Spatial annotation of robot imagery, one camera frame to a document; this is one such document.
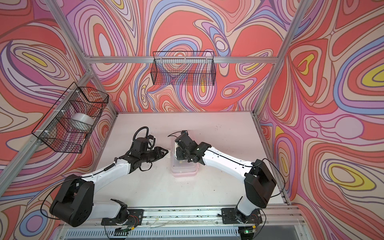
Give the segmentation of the pink plastic tool box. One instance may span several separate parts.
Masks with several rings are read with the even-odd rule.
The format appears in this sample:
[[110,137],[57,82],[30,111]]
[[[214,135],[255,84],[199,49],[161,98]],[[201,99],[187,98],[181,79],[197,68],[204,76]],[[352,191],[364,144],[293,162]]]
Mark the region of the pink plastic tool box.
[[192,177],[198,172],[199,166],[196,163],[188,162],[177,150],[178,145],[172,140],[171,148],[171,173],[175,178]]

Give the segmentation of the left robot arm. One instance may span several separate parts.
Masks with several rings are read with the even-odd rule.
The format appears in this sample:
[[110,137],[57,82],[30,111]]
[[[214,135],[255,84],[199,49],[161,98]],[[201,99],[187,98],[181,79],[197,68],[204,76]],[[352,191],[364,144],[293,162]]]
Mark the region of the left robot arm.
[[130,217],[127,204],[117,199],[96,202],[94,195],[118,178],[140,170],[143,163],[152,165],[163,159],[169,151],[156,147],[155,141],[138,138],[124,155],[115,158],[107,167],[88,175],[67,177],[50,206],[50,214],[72,227],[93,219],[124,225]]

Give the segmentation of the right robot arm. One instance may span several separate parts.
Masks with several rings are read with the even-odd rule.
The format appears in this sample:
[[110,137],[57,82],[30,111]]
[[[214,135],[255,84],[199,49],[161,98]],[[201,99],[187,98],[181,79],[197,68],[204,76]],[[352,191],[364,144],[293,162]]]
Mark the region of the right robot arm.
[[245,224],[255,210],[267,207],[277,181],[264,161],[244,161],[225,154],[208,143],[197,144],[187,131],[182,131],[176,137],[175,143],[177,159],[216,168],[244,184],[245,195],[234,208],[235,216],[230,218],[232,221]]

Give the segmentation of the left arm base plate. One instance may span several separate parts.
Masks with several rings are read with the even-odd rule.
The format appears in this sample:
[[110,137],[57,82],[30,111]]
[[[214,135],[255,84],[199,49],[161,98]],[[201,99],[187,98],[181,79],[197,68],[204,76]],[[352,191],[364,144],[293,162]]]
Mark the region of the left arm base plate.
[[143,209],[128,209],[126,213],[118,214],[116,218],[103,218],[101,221],[101,225],[137,227],[142,224],[143,215]]

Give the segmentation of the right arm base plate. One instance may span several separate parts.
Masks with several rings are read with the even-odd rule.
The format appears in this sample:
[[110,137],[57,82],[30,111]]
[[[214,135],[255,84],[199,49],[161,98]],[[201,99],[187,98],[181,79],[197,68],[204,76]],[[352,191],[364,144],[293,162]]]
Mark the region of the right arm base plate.
[[242,214],[237,208],[222,208],[218,217],[223,224],[253,224],[258,226],[263,223],[260,209],[256,208],[249,216]]

